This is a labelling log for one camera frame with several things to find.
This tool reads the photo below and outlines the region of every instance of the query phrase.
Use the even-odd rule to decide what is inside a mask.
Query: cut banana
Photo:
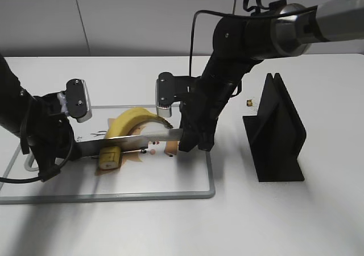
[[[142,107],[135,107],[126,110],[111,124],[105,138],[122,137],[128,135],[129,132],[138,124],[148,121],[158,121],[167,128],[173,126],[164,118],[149,112]],[[101,170],[110,170],[119,167],[121,158],[121,149],[118,146],[105,147],[100,150],[99,168]]]

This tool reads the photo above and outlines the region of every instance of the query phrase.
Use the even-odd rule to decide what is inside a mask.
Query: knife
[[[114,137],[108,139],[97,139],[95,141],[78,142],[82,156],[99,155],[100,149],[109,146],[119,146],[122,152],[147,149],[149,142],[155,141],[179,141],[183,129],[166,129],[142,135],[128,135],[125,137]]]

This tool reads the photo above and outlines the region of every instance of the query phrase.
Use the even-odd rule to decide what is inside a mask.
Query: banana
[[[148,121],[158,121],[167,128],[173,126],[164,118],[149,112],[142,107],[134,107],[126,110],[111,124],[105,138],[122,137],[128,135],[129,132],[138,124]],[[110,170],[119,167],[121,158],[121,149],[118,146],[105,147],[100,150],[99,168],[101,170]]]

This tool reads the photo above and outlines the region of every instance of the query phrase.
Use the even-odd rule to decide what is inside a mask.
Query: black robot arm
[[[179,150],[198,145],[210,151],[218,116],[243,75],[264,59],[299,56],[311,43],[364,38],[364,0],[335,0],[305,8],[279,0],[257,5],[252,16],[222,16],[213,34],[213,53],[200,77],[161,73],[156,81],[156,107],[160,115],[171,115],[171,105],[180,101],[183,136]]]

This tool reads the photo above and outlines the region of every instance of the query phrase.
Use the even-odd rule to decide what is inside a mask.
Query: metal frame
[[[133,105],[154,108],[155,105]],[[129,108],[130,105],[92,106],[92,108]],[[20,153],[20,145],[16,148],[9,165],[2,177],[7,177]],[[112,201],[147,201],[147,200],[180,200],[180,199],[208,199],[215,195],[215,182],[212,173],[210,152],[206,152],[206,165],[209,179],[208,191],[181,192],[138,192],[138,193],[108,193],[103,195],[54,195],[54,196],[0,196],[0,205],[5,204],[44,204],[44,203],[89,203]]]

